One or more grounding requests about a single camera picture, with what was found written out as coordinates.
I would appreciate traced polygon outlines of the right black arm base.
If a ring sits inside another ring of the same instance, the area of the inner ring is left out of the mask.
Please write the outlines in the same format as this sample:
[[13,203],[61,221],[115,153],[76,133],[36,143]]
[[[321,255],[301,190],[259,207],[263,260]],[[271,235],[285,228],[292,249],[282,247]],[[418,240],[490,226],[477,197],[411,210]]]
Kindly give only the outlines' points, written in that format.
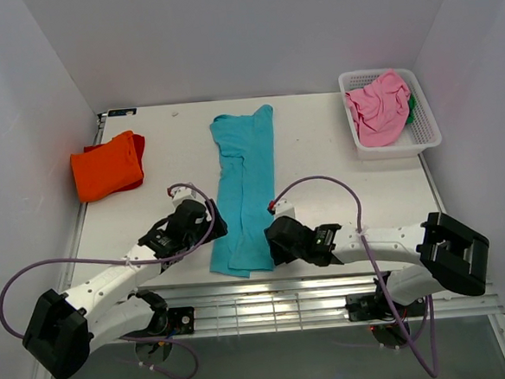
[[[400,318],[422,317],[425,313],[426,304],[423,299],[415,299],[408,306],[394,303],[394,306],[400,315]],[[345,298],[345,309],[347,317],[352,322],[362,321],[394,321],[395,317],[392,314],[390,305],[383,295],[365,294],[355,295],[349,294]]]

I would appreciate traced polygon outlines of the turquoise t shirt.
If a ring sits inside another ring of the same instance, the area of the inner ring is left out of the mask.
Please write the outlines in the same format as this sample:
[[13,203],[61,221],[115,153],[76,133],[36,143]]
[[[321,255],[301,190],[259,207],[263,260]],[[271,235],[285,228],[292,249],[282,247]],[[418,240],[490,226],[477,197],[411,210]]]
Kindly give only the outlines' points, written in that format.
[[264,230],[273,221],[267,206],[275,197],[273,108],[219,115],[210,131],[221,167],[216,206],[227,223],[227,235],[214,242],[210,271],[236,278],[271,271]]

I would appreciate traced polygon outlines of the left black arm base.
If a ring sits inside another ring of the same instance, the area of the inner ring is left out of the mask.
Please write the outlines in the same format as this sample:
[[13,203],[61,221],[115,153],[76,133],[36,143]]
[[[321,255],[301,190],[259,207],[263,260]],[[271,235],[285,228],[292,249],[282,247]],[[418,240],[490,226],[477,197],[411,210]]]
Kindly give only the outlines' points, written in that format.
[[195,308],[176,307],[169,308],[162,315],[155,315],[146,329],[129,331],[126,337],[173,337],[177,335],[194,334]]

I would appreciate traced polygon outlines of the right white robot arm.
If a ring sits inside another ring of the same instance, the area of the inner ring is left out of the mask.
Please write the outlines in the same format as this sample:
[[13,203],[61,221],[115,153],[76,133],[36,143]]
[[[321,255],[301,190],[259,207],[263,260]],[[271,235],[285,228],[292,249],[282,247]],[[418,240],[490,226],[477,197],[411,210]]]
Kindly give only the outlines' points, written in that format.
[[264,233],[277,265],[294,260],[317,267],[373,260],[405,264],[384,275],[385,284],[374,295],[377,311],[385,316],[436,292],[469,297],[486,292],[489,239],[444,213],[430,213],[421,224],[364,233],[337,223],[311,229],[285,215]]

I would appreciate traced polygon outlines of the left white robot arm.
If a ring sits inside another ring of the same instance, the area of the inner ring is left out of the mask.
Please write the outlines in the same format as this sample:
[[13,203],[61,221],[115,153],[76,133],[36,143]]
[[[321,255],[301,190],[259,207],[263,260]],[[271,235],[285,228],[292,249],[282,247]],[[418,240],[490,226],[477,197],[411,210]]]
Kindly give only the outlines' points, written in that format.
[[213,200],[184,199],[118,263],[36,302],[22,343],[54,379],[68,379],[96,349],[121,337],[153,344],[172,331],[167,302],[142,284],[182,260],[196,245],[227,234]]

